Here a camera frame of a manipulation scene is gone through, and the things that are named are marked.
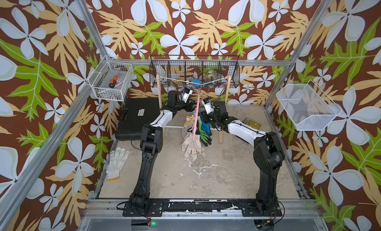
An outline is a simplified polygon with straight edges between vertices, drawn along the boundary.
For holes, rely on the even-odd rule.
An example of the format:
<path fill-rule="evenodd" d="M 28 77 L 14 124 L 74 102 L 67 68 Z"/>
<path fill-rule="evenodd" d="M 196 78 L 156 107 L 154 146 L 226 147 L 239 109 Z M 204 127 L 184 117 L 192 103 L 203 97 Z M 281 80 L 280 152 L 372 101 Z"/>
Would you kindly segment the pink clip hanger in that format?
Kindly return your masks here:
<path fill-rule="evenodd" d="M 201 93 L 201 86 L 198 87 L 198 91 L 197 91 L 196 110 L 195 110 L 194 125 L 193 125 L 193 131 L 192 131 L 192 141 L 193 142 L 196 139 L 195 136 L 196 136 L 196 131 L 197 131 L 198 111 L 199 111 L 199 104 L 200 104 L 200 93 Z"/>

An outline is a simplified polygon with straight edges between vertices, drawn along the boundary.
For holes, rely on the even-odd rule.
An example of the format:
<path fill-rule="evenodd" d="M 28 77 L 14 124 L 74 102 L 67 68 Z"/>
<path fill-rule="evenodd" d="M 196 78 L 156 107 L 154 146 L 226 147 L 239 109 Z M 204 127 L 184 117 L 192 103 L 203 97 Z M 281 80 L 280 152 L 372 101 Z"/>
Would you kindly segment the blue rubber glove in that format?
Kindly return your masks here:
<path fill-rule="evenodd" d="M 211 130 L 210 130 L 210 124 L 204 122 L 204 114 L 200 113 L 199 114 L 200 119 L 201 119 L 201 129 L 206 132 L 209 136 L 212 135 Z"/>

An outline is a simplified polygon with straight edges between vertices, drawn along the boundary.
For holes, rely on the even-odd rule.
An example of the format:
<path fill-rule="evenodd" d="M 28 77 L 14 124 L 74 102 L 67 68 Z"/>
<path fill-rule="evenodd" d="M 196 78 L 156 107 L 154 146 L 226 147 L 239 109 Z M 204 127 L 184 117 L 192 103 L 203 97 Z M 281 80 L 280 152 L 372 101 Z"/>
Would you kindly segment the green rubber glove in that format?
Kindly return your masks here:
<path fill-rule="evenodd" d="M 212 138 L 211 136 L 209 136 L 206 132 L 204 132 L 202 129 L 201 129 L 201 122 L 198 121 L 197 122 L 197 132 L 196 132 L 198 135 L 200 135 L 200 140 L 201 142 L 206 146 L 208 147 L 209 145 L 211 145 L 211 142 L 212 142 Z"/>

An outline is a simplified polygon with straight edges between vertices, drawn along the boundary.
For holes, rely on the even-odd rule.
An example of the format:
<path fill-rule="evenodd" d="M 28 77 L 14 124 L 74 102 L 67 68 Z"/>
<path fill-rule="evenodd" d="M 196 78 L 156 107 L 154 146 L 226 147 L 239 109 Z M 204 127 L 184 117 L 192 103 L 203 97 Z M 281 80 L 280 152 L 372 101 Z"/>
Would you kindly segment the white cotton glove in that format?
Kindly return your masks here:
<path fill-rule="evenodd" d="M 189 133 L 192 133 L 193 131 L 193 124 L 188 124 L 182 128 L 182 136 L 183 138 L 186 138 Z"/>

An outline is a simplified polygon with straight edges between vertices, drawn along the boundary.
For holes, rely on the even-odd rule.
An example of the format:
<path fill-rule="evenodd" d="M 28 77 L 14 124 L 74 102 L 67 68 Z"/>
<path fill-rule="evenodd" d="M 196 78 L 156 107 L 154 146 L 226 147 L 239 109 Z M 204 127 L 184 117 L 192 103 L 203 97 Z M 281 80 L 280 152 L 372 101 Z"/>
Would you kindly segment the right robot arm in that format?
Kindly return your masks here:
<path fill-rule="evenodd" d="M 228 115 L 226 104 L 222 101 L 212 103 L 203 101 L 205 114 L 203 122 L 213 128 L 239 137 L 254 147 L 254 161 L 260 169 L 260 186 L 256 194 L 254 209 L 259 215 L 275 211 L 278 204 L 276 194 L 277 176 L 285 154 L 276 132 L 264 132 Z"/>

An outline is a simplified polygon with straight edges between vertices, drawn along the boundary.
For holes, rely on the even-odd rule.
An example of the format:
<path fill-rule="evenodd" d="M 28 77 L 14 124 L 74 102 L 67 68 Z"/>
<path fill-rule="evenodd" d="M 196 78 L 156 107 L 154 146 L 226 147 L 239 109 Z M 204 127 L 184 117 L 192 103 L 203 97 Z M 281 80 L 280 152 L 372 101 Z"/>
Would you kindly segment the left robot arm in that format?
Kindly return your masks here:
<path fill-rule="evenodd" d="M 155 160 L 163 147 L 163 129 L 178 111 L 194 111 L 195 101 L 189 99 L 191 94 L 192 90 L 189 88 L 183 89 L 181 96 L 178 96 L 177 91 L 170 91 L 167 103 L 160 109 L 158 117 L 142 128 L 140 137 L 140 149 L 142 151 L 140 173 L 134 191 L 129 197 L 128 204 L 131 210 L 141 215 L 147 215 L 149 212 L 150 182 Z"/>

